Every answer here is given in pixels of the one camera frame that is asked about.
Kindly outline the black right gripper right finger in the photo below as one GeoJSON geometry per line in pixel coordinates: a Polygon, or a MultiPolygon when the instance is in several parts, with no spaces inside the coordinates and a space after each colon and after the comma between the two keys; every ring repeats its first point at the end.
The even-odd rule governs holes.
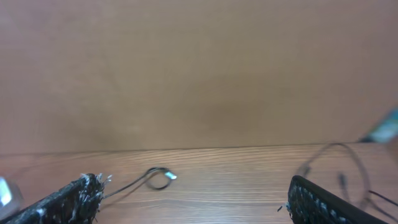
{"type": "Polygon", "coordinates": [[[284,207],[294,224],[384,224],[385,221],[355,207],[301,175],[290,182],[284,207]]]}

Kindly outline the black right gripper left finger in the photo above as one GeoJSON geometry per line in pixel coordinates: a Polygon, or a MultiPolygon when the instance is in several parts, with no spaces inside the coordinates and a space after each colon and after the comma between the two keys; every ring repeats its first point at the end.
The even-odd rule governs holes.
{"type": "Polygon", "coordinates": [[[82,174],[58,191],[1,220],[1,224],[92,224],[111,181],[82,174]]]}

